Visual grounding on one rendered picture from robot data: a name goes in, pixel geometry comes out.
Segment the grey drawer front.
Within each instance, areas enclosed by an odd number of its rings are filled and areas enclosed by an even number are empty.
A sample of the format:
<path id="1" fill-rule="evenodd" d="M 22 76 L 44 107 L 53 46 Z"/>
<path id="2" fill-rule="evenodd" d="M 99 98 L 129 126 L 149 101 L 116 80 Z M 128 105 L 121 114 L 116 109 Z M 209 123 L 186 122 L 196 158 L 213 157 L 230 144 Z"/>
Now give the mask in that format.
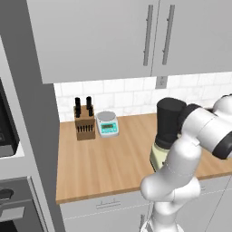
<path id="1" fill-rule="evenodd" d="M 211 195 L 211 194 L 219 194 L 222 195 L 230 177 L 223 176 L 217 177 L 213 179 L 202 179 L 199 184 L 201 187 L 201 196 Z"/>
<path id="2" fill-rule="evenodd" d="M 113 208 L 96 209 L 96 205 L 101 201 L 113 201 L 113 199 L 119 200 L 121 204 Z M 148 205 L 149 201 L 146 200 L 140 193 L 140 191 L 132 191 L 117 195 L 110 195 L 100 198 L 90 198 L 80 201 L 74 201 L 70 203 L 64 203 L 60 205 L 62 215 L 64 219 L 76 218 L 82 216 L 89 216 L 105 211 L 111 211 L 114 209 L 130 208 L 142 205 Z"/>

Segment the grey wall outlet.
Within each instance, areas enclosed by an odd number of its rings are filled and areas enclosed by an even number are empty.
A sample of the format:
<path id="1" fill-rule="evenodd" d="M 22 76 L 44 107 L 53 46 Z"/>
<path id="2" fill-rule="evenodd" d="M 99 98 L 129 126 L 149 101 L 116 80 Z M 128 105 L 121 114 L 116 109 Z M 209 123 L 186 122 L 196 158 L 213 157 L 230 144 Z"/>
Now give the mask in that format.
<path id="1" fill-rule="evenodd" d="M 156 89 L 165 89 L 167 87 L 167 82 L 167 76 L 158 76 L 156 80 Z"/>

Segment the narrow grey upper cupboard door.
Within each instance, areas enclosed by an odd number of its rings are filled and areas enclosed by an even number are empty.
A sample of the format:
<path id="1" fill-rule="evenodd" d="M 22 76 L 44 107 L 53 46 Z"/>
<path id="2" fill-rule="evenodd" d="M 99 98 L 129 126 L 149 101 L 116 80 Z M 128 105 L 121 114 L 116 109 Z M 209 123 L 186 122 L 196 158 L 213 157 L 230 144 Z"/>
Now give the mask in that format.
<path id="1" fill-rule="evenodd" d="M 175 13 L 162 64 L 169 7 Z M 232 72 L 232 0 L 159 0 L 152 74 Z"/>

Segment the grey lower cupboard door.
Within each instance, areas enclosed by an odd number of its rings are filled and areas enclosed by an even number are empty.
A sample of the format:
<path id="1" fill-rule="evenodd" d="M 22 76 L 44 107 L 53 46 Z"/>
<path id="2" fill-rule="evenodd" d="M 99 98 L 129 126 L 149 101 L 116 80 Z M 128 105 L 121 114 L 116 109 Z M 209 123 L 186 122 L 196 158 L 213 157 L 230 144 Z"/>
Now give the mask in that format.
<path id="1" fill-rule="evenodd" d="M 177 215 L 177 222 L 184 232 L 205 232 L 221 196 L 200 195 L 184 205 Z"/>
<path id="2" fill-rule="evenodd" d="M 140 215 L 149 205 L 122 208 L 64 220 L 66 232 L 140 232 Z"/>

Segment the white kitchen scale teal display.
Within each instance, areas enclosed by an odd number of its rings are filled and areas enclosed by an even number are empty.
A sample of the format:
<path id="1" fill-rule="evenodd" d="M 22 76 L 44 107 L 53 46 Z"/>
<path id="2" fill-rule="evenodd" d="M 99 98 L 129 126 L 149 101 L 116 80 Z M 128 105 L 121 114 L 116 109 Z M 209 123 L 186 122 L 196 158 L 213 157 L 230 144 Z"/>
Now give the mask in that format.
<path id="1" fill-rule="evenodd" d="M 119 123 L 113 111 L 101 111 L 96 116 L 96 125 L 102 138 L 111 138 L 119 135 Z"/>

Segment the black microwave oven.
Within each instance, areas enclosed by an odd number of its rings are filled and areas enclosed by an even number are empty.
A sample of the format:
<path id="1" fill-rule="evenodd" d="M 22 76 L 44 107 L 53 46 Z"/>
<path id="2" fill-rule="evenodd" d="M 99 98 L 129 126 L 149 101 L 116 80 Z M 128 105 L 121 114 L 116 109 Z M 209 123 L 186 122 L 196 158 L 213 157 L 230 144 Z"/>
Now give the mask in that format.
<path id="1" fill-rule="evenodd" d="M 15 121 L 0 79 L 0 158 L 14 156 L 19 141 Z"/>

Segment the black jar blender pale base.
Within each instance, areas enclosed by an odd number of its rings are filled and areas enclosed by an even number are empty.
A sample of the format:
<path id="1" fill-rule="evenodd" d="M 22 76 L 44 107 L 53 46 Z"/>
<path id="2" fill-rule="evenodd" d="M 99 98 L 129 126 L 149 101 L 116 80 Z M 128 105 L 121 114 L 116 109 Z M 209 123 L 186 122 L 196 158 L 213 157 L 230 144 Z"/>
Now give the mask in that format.
<path id="1" fill-rule="evenodd" d="M 187 106 L 184 101 L 166 97 L 157 103 L 157 134 L 150 151 L 150 164 L 158 171 L 178 138 L 178 117 Z"/>

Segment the grey tall cabinet housing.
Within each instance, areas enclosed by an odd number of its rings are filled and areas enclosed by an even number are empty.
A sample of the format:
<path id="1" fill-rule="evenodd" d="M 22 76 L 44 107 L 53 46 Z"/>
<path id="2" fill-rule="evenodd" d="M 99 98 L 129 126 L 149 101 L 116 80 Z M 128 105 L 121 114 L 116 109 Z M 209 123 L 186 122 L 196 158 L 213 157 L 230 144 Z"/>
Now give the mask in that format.
<path id="1" fill-rule="evenodd" d="M 54 87 L 42 83 L 26 0 L 0 0 L 0 37 L 24 119 L 21 142 L 32 162 L 28 169 L 43 218 L 49 232 L 65 232 L 55 201 L 60 122 Z"/>

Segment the wide grey upper cupboard door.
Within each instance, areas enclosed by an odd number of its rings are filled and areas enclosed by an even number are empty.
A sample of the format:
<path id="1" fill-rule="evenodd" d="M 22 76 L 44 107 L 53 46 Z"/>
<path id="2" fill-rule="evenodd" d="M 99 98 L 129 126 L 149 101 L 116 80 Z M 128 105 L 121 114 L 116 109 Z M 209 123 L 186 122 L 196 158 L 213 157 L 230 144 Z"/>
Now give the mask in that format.
<path id="1" fill-rule="evenodd" d="M 151 75 L 159 0 L 26 0 L 44 83 Z M 148 65 L 143 65 L 153 5 Z"/>

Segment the wooden knife block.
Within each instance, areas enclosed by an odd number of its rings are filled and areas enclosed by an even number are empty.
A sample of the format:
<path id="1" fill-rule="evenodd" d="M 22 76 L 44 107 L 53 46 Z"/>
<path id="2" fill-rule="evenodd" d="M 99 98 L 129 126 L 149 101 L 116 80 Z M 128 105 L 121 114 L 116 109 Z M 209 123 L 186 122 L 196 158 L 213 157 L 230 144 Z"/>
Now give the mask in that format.
<path id="1" fill-rule="evenodd" d="M 85 105 L 81 106 L 79 117 L 74 117 L 77 140 L 94 140 L 95 139 L 95 118 L 90 116 Z"/>

